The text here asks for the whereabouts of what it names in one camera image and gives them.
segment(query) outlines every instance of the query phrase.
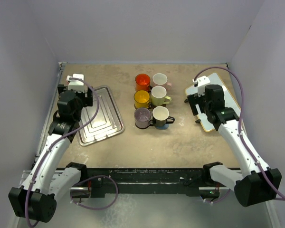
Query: gray mug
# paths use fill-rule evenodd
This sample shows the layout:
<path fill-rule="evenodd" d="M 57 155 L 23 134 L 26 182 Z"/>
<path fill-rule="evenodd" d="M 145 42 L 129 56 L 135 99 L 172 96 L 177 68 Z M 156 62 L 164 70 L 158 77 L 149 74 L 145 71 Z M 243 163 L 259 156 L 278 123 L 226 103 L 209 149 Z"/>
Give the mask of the gray mug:
<path fill-rule="evenodd" d="M 138 108 L 134 112 L 135 125 L 140 129 L 145 129 L 152 124 L 152 115 L 147 108 Z"/>

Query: white enclosure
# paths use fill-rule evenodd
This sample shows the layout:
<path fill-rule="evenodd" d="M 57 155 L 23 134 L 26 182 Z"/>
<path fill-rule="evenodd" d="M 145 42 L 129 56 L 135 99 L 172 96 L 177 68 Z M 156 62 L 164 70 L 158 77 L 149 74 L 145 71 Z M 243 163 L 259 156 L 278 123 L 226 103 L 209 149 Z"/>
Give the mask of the white enclosure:
<path fill-rule="evenodd" d="M 228 62 L 285 193 L 285 0 L 0 0 L 0 228 L 13 227 L 8 192 L 37 152 L 58 61 Z"/>

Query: tabletop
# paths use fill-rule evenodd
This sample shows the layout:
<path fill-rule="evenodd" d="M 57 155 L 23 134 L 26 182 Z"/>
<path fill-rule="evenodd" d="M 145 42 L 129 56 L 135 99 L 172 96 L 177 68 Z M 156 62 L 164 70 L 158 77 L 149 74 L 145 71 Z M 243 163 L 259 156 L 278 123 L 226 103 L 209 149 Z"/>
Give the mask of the tabletop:
<path fill-rule="evenodd" d="M 193 77 L 209 66 L 212 65 L 66 64 L 62 84 L 66 84 L 67 75 L 77 73 L 84 74 L 85 80 L 93 87 L 106 85 L 111 88 L 125 131 L 88 146 L 81 146 L 76 137 L 58 167 L 77 162 L 89 168 L 200 168 L 204 164 L 220 161 L 227 167 L 238 168 L 238 162 L 223 137 L 216 131 L 204 132 L 201 125 L 195 123 L 189 104 L 184 103 L 184 91 L 192 85 Z M 234 95 L 228 72 L 211 69 L 203 75 L 214 72 Z M 170 124 L 167 130 L 154 127 L 141 130 L 134 125 L 135 76 L 140 73 L 150 77 L 163 73 L 173 84 L 167 93 L 172 102 L 166 107 L 175 118 L 175 123 Z"/>

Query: cup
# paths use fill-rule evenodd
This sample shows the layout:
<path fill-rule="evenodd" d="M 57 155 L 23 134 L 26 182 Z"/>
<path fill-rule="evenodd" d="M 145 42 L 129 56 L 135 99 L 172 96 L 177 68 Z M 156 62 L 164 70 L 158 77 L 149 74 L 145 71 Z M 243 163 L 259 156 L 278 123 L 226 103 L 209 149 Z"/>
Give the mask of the cup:
<path fill-rule="evenodd" d="M 134 94 L 135 108 L 149 108 L 150 95 L 147 91 L 140 90 Z"/>
<path fill-rule="evenodd" d="M 153 75 L 152 80 L 153 86 L 163 86 L 167 90 L 172 89 L 172 84 L 168 82 L 167 76 L 162 73 L 157 73 Z"/>
<path fill-rule="evenodd" d="M 164 104 L 169 104 L 172 101 L 172 98 L 166 95 L 167 95 L 167 90 L 164 87 L 160 85 L 153 87 L 151 90 L 152 104 L 154 106 L 161 106 Z"/>
<path fill-rule="evenodd" d="M 135 125 L 140 129 L 153 126 L 151 120 L 151 112 L 146 108 L 138 108 L 134 112 Z"/>
<path fill-rule="evenodd" d="M 165 124 L 174 123 L 175 118 L 169 116 L 169 110 L 165 107 L 158 106 L 153 109 L 152 123 L 155 127 L 163 127 Z"/>
<path fill-rule="evenodd" d="M 144 91 L 150 91 L 150 77 L 146 74 L 139 74 L 135 77 L 136 82 L 136 91 L 144 90 Z"/>

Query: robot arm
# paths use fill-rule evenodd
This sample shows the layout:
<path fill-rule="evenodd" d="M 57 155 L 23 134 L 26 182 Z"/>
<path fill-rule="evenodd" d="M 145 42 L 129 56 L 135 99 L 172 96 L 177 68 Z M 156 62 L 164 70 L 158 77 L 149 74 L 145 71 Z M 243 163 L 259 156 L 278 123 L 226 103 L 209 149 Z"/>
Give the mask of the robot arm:
<path fill-rule="evenodd" d="M 84 79 L 83 75 L 74 74 L 73 77 Z M 69 164 L 65 170 L 52 181 L 58 163 L 74 139 L 75 133 L 59 140 L 50 152 L 49 146 L 79 127 L 81 110 L 93 105 L 92 91 L 88 89 L 87 96 L 84 84 L 71 80 L 68 86 L 58 85 L 58 110 L 54 113 L 53 122 L 49 127 L 46 145 L 30 175 L 23 181 L 20 188 L 12 188 L 9 200 L 16 216 L 25 217 L 26 194 L 38 165 L 40 166 L 28 201 L 28 216 L 30 219 L 49 222 L 56 210 L 57 202 L 61 197 L 80 180 L 87 177 L 86 166 L 76 163 Z"/>
<path fill-rule="evenodd" d="M 214 125 L 230 146 L 236 157 L 241 174 L 225 167 L 220 162 L 204 165 L 204 179 L 207 182 L 219 182 L 235 192 L 236 198 L 242 206 L 249 206 L 272 200 L 276 193 L 265 181 L 260 169 L 252 156 L 244 147 L 238 135 L 238 116 L 232 108 L 225 107 L 224 91 L 219 85 L 211 84 L 210 80 L 203 76 L 193 81 L 198 87 L 198 92 L 188 96 L 194 115 L 198 114 L 197 107 L 205 113 L 207 120 Z M 278 189 L 281 181 L 281 173 L 278 169 L 271 169 L 269 165 L 257 153 L 246 134 L 242 131 L 245 142 L 251 149 L 258 163 L 265 170 L 268 178 Z"/>

